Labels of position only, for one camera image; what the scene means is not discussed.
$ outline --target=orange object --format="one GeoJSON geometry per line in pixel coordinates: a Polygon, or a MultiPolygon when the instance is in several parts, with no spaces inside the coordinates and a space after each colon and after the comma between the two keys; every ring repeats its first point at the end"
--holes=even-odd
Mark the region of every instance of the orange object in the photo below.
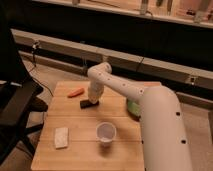
{"type": "Polygon", "coordinates": [[[77,90],[75,90],[75,91],[73,91],[73,92],[71,92],[70,94],[68,94],[68,98],[72,98],[72,97],[76,97],[76,96],[78,96],[78,95],[80,95],[80,94],[83,94],[84,93],[84,88],[79,88],[79,89],[77,89],[77,90]]]}

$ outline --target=floor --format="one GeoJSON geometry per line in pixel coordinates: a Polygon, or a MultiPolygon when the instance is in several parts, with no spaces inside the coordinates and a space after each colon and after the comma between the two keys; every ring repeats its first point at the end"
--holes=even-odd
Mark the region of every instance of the floor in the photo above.
{"type": "MultiPolygon", "coordinates": [[[[30,70],[33,65],[30,62],[24,62],[27,69],[30,70]]],[[[68,73],[43,65],[37,65],[31,75],[37,78],[42,84],[46,85],[53,92],[58,81],[64,80],[87,80],[85,76],[68,73]]],[[[45,88],[40,97],[48,104],[51,101],[51,94],[45,88]]],[[[184,122],[190,144],[192,163],[194,171],[212,171],[213,170],[213,145],[210,137],[210,128],[208,121],[208,111],[195,106],[181,104],[184,112],[184,122]]],[[[32,113],[29,119],[29,125],[43,121],[42,113],[32,113]]],[[[36,146],[39,133],[31,136],[33,144],[36,146]]],[[[19,143],[5,162],[0,166],[0,171],[30,171],[32,156],[30,156],[23,146],[19,143]]]]}

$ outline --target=cable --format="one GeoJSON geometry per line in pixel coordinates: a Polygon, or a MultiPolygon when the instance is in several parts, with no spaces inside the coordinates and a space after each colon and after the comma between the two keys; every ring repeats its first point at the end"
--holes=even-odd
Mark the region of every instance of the cable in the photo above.
{"type": "MultiPolygon", "coordinates": [[[[151,15],[151,22],[153,21],[153,13],[152,12],[150,12],[150,11],[146,11],[146,13],[147,14],[150,14],[151,15]]],[[[150,47],[150,44],[151,44],[151,39],[148,41],[148,46],[147,46],[147,49],[149,49],[149,47],[150,47]]],[[[140,67],[141,67],[141,64],[143,63],[143,61],[144,61],[144,59],[145,59],[145,57],[142,57],[142,59],[141,59],[141,61],[140,61],[140,63],[138,64],[138,66],[136,67],[136,72],[138,72],[139,71],[139,69],[140,69],[140,67]]]]}
{"type": "Polygon", "coordinates": [[[135,70],[136,72],[139,71],[139,68],[140,68],[141,64],[143,63],[144,58],[145,58],[145,57],[142,57],[140,63],[138,64],[138,66],[137,66],[137,68],[136,68],[136,70],[135,70]]]}
{"type": "Polygon", "coordinates": [[[33,66],[28,72],[31,73],[35,68],[36,66],[33,66]]]}
{"type": "Polygon", "coordinates": [[[43,83],[41,83],[41,82],[40,82],[38,79],[36,79],[35,77],[32,76],[32,78],[33,78],[33,80],[36,81],[38,84],[40,84],[40,85],[42,85],[43,87],[45,87],[45,88],[50,92],[51,96],[53,97],[53,93],[52,93],[52,91],[50,90],[49,87],[47,87],[46,85],[44,85],[43,83]]]}
{"type": "Polygon", "coordinates": [[[100,2],[100,1],[96,1],[96,0],[87,0],[87,1],[94,2],[94,3],[99,3],[99,4],[103,4],[103,5],[108,5],[108,6],[115,7],[115,8],[120,8],[119,6],[116,6],[116,5],[113,5],[113,4],[109,4],[109,3],[106,3],[106,2],[100,2]]]}

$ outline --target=green bowl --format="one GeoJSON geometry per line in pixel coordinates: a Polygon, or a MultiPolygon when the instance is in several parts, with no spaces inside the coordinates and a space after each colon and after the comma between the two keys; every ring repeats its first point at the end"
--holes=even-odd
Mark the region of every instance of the green bowl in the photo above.
{"type": "Polygon", "coordinates": [[[140,117],[139,105],[129,99],[126,99],[126,103],[128,112],[136,117],[140,117]]]}

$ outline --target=black object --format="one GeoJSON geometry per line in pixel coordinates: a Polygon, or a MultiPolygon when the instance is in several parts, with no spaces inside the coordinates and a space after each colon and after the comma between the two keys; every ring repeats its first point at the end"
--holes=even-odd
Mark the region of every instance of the black object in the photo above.
{"type": "Polygon", "coordinates": [[[30,111],[47,111],[47,105],[36,96],[43,91],[27,72],[16,49],[12,33],[0,2],[0,164],[19,141],[31,154],[35,149],[28,134],[43,124],[26,128],[30,111]]]}
{"type": "Polygon", "coordinates": [[[92,107],[92,106],[97,106],[97,105],[99,105],[99,101],[97,103],[95,103],[95,104],[91,103],[89,100],[80,101],[81,109],[92,107]]]}

